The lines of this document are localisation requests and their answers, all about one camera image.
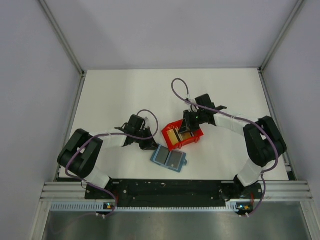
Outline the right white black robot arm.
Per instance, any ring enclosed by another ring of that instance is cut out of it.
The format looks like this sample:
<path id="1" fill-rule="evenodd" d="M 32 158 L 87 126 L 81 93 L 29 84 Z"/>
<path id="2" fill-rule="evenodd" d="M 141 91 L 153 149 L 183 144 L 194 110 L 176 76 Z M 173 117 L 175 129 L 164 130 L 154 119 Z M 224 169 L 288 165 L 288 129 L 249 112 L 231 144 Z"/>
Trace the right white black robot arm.
<path id="1" fill-rule="evenodd" d="M 190 133 L 200 129 L 200 125 L 209 124 L 230 130 L 244 137 L 249 159 L 243 169 L 234 177 L 233 192 L 239 198 L 245 198 L 252 191 L 263 173 L 272 171 L 279 157 L 287 151 L 287 145 L 275 121 L 270 116 L 249 120 L 228 111 L 225 106 L 216 107 L 206 93 L 195 99 L 195 103 L 185 99 L 189 110 L 183 112 L 179 133 Z"/>

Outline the red plastic bin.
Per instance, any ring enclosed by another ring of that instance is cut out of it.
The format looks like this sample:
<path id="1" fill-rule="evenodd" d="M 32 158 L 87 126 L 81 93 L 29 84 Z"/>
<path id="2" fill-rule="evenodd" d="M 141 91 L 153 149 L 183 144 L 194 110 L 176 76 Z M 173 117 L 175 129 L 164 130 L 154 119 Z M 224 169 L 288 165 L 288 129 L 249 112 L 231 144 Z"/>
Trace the red plastic bin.
<path id="1" fill-rule="evenodd" d="M 204 135 L 201 129 L 198 129 L 194 132 L 179 133 L 179 128 L 181 127 L 182 123 L 182 119 L 171 122 L 161 131 L 169 151 L 180 150 L 186 145 L 197 143 Z"/>

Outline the blue leather card holder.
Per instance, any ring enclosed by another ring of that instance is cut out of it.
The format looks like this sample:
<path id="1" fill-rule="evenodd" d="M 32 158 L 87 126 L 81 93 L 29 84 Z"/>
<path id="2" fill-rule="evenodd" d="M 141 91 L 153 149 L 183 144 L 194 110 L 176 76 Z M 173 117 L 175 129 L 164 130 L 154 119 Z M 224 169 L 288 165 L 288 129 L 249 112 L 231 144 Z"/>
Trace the blue leather card holder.
<path id="1" fill-rule="evenodd" d="M 168 170 L 180 173 L 188 164 L 187 154 L 179 150 L 170 151 L 167 147 L 159 145 L 151 156 L 151 162 Z"/>

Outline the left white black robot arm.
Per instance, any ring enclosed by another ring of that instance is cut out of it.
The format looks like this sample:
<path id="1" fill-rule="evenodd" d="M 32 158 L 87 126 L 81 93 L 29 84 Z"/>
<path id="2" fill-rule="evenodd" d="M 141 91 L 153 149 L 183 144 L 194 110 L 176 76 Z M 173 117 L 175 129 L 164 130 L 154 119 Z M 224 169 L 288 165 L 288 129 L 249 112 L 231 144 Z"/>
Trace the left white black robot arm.
<path id="1" fill-rule="evenodd" d="M 97 134 L 77 129 L 63 147 L 57 162 L 65 168 L 66 175 L 96 186 L 97 194 L 106 199 L 113 194 L 114 187 L 109 183 L 111 178 L 96 166 L 100 151 L 133 143 L 143 151 L 156 150 L 159 146 L 147 125 L 147 118 L 137 114 L 131 115 L 123 126 Z"/>

